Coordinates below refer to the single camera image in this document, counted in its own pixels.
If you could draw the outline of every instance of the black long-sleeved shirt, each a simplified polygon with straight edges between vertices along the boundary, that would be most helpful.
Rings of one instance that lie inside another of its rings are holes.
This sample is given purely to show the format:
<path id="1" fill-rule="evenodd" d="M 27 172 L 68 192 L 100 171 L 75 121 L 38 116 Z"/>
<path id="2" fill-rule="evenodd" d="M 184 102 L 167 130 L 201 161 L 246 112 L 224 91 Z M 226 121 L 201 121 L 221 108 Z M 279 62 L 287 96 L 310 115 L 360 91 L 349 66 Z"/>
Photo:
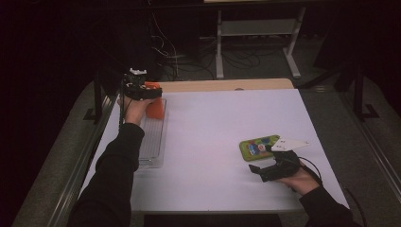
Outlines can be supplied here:
<path id="1" fill-rule="evenodd" d="M 134 124 L 121 126 L 118 136 L 96 163 L 96 173 L 75 204 L 69 227 L 129 227 L 133 172 L 138 168 L 143 130 Z M 352 213 L 338 204 L 323 187 L 303 195 L 300 202 L 308 213 L 308 226 L 351 227 Z"/>

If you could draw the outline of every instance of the white table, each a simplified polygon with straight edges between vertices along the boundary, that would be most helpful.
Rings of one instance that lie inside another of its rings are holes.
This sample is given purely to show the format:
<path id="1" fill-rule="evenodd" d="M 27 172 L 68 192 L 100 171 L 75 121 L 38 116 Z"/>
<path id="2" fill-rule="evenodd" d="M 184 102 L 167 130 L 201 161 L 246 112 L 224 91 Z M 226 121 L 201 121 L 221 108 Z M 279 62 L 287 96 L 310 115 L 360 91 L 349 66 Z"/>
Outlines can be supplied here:
<path id="1" fill-rule="evenodd" d="M 272 134 L 310 142 L 295 152 L 319 168 L 327 191 L 348 206 L 298 90 L 164 92 L 163 97 L 167 102 L 164 164 L 135 172 L 132 212 L 301 211 L 296 193 L 280 183 L 262 183 L 249 170 L 248 164 L 266 167 L 274 160 L 247 163 L 242 159 L 240 141 Z M 95 173 L 98 157 L 116 137 L 118 117 L 115 105 L 83 187 Z"/>

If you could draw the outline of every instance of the dark background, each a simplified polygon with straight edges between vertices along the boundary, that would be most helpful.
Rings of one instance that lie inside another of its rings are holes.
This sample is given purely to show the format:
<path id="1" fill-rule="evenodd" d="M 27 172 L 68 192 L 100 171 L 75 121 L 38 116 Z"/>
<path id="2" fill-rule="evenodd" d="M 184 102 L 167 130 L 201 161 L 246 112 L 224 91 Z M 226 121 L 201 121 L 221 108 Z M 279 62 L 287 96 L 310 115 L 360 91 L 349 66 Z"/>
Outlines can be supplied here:
<path id="1" fill-rule="evenodd" d="M 327 23 L 334 20 L 316 65 L 330 69 L 350 55 L 360 56 L 365 75 L 401 114 L 400 3 L 362 2 L 308 9 L 301 32 L 324 36 Z M 115 7 L 144 4 L 113 3 Z M 108 1 L 83 4 L 89 8 L 110 5 Z M 150 69 L 149 79 L 158 79 L 157 57 L 150 51 L 148 38 L 154 25 L 149 24 L 148 14 L 130 19 L 92 16 L 77 12 L 76 5 L 38 0 L 2 3 L 0 8 L 1 97 L 6 103 L 1 117 L 0 226 L 11 225 L 69 111 L 96 72 L 107 75 L 102 81 L 109 94 L 115 93 L 121 74 L 129 67 Z M 196 55 L 197 36 L 215 30 L 214 12 L 157 15 L 163 18 L 160 26 L 166 36 L 181 40 L 177 48 L 189 54 Z"/>

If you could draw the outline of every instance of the human hand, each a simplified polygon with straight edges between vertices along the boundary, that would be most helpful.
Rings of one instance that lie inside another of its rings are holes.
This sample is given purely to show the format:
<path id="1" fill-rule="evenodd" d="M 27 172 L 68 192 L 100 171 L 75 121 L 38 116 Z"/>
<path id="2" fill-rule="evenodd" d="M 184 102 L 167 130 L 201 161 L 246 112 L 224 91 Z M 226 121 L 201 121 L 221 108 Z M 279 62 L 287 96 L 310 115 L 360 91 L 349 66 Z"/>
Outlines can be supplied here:
<path id="1" fill-rule="evenodd" d="M 144 99 L 144 100 L 133 100 L 130 97 L 124 96 L 124 120 L 125 123 L 132 123 L 135 125 L 140 125 L 142 117 L 144 116 L 145 110 L 148 104 L 152 103 L 154 99 Z M 121 96 L 117 100 L 118 105 L 121 106 Z"/>
<path id="2" fill-rule="evenodd" d="M 320 186 L 315 179 L 301 167 L 294 175 L 276 180 L 276 182 L 291 187 L 301 196 Z"/>

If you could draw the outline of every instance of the orange object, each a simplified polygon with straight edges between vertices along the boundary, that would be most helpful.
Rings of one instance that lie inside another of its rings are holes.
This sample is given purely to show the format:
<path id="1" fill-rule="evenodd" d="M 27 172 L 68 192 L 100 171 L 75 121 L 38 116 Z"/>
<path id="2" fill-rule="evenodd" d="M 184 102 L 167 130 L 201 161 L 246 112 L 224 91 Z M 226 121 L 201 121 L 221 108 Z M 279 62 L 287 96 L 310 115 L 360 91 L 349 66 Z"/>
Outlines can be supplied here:
<path id="1" fill-rule="evenodd" d="M 157 82 L 145 82 L 145 86 L 150 89 L 160 88 L 160 84 Z M 163 119 L 165 117 L 165 110 L 161 97 L 156 99 L 147 106 L 146 110 L 147 117 L 155 119 Z"/>

